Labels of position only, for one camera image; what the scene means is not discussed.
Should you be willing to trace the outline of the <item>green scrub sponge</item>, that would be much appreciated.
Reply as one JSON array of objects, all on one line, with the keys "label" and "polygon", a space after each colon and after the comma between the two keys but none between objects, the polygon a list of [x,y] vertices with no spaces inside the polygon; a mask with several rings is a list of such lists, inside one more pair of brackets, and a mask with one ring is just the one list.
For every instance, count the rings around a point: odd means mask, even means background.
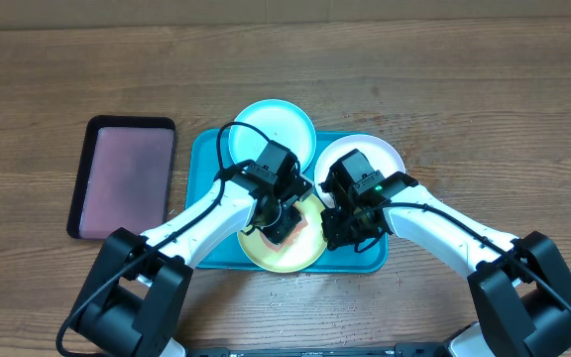
[{"label": "green scrub sponge", "polygon": [[260,235],[270,250],[278,252],[290,245],[306,226],[307,222],[304,215],[293,206],[286,209],[276,223],[262,227]]}]

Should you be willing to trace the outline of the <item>yellow-green plate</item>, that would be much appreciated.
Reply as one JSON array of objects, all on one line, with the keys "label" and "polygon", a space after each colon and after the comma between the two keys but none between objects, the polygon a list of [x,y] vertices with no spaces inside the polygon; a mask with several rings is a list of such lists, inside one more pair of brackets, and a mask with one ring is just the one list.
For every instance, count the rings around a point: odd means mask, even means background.
[{"label": "yellow-green plate", "polygon": [[324,209],[321,200],[312,194],[303,202],[297,202],[294,207],[304,215],[307,226],[290,245],[278,252],[265,245],[259,230],[250,235],[243,231],[237,233],[243,252],[255,265],[273,273],[293,273],[313,264],[326,250],[320,218]]}]

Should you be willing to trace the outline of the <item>light blue plate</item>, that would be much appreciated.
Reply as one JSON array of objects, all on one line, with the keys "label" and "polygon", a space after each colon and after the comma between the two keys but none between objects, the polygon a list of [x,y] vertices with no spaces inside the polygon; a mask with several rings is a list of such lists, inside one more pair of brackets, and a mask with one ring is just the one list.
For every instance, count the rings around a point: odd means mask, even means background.
[{"label": "light blue plate", "polygon": [[[290,149],[298,158],[304,172],[314,157],[316,131],[307,114],[293,103],[280,99],[265,99],[242,110],[236,122],[250,124],[269,139]],[[256,131],[235,125],[229,133],[229,153],[235,163],[256,160],[267,141]]]}]

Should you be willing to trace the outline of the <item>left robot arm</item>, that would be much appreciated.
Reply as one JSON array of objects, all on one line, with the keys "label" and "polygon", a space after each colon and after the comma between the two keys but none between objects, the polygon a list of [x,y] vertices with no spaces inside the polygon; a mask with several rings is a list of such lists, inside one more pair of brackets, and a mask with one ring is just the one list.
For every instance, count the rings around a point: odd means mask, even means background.
[{"label": "left robot arm", "polygon": [[283,243],[301,220],[294,204],[311,191],[296,155],[275,141],[256,160],[221,168],[210,191],[176,218],[107,238],[57,335],[72,329],[110,356],[184,355],[173,336],[196,266],[243,229]]}]

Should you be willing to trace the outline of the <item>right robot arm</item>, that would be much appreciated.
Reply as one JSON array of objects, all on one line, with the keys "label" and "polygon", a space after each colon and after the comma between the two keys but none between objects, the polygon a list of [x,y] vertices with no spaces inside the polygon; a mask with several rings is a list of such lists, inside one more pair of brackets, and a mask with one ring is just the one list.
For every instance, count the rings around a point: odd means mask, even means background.
[{"label": "right robot arm", "polygon": [[477,321],[445,344],[447,356],[559,356],[571,348],[571,271],[555,243],[490,228],[435,198],[402,171],[385,175],[353,149],[328,161],[320,189],[329,249],[394,234],[466,279]]}]

